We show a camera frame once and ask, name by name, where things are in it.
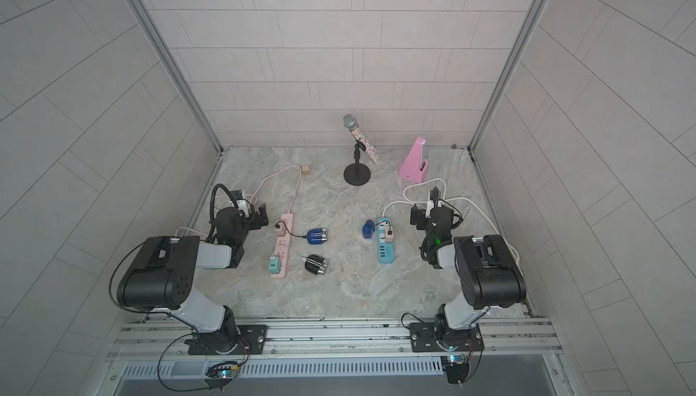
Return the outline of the teal power adapter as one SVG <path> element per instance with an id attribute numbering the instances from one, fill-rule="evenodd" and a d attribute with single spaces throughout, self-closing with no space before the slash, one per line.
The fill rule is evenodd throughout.
<path id="1" fill-rule="evenodd" d="M 274 255 L 268 263 L 268 271 L 271 275 L 277 275 L 281 272 L 281 257 Z"/>

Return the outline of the black electric shaver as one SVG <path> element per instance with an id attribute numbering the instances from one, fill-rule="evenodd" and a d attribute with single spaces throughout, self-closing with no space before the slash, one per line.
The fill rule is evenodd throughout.
<path id="1" fill-rule="evenodd" d="M 309 273 L 320 276 L 326 272 L 328 260 L 318 255 L 310 255 L 304 258 L 304 268 Z"/>

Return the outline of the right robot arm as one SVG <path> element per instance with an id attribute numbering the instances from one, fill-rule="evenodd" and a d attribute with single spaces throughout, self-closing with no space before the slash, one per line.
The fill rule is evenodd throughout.
<path id="1" fill-rule="evenodd" d="M 455 237 L 460 221 L 444 205 L 411 209 L 411 225 L 425 232 L 422 259 L 436 269 L 452 269 L 460 294 L 443 304 L 431 321 L 408 325 L 416 353 L 466 353 L 484 350 L 479 321 L 493 308 L 509 308 L 526 300 L 527 287 L 516 258 L 500 235 Z"/>

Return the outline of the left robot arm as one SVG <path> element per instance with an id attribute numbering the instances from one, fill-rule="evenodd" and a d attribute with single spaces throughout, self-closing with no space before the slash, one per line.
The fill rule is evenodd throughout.
<path id="1" fill-rule="evenodd" d="M 250 231 L 269 224 L 266 205 L 256 207 L 241 191 L 218 183 L 211 191 L 210 215 L 206 238 L 150 237 L 132 249 L 118 285 L 110 277 L 110 300 L 129 313 L 163 314 L 186 325 L 192 332 L 185 342 L 190 355 L 261 354 L 268 328 L 238 325 L 230 307 L 194 287 L 194 276 L 199 270 L 238 267 Z"/>

